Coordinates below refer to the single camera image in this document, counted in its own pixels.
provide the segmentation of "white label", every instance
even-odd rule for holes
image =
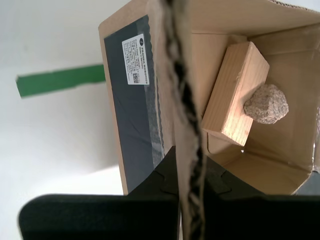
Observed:
[[[126,78],[129,85],[149,85],[143,33],[122,42]]]

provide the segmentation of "small stone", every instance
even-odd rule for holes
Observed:
[[[285,94],[273,84],[261,86],[243,109],[247,116],[261,124],[275,124],[289,112]]]

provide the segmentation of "black object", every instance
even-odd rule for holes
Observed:
[[[48,195],[32,200],[19,215],[23,239],[176,240],[180,211],[175,153],[172,147],[128,196]],[[209,159],[204,209],[206,240],[289,238],[317,229],[320,197],[265,195]]]

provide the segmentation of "dark gray tape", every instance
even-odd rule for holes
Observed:
[[[125,26],[104,39],[112,86],[121,153],[130,193],[162,160],[158,127],[155,72],[148,16]],[[129,85],[122,42],[144,35],[149,85]]]

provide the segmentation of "light wood block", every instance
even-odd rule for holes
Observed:
[[[228,47],[216,79],[202,128],[209,134],[244,146],[253,123],[244,104],[265,83],[269,64],[252,42]]]

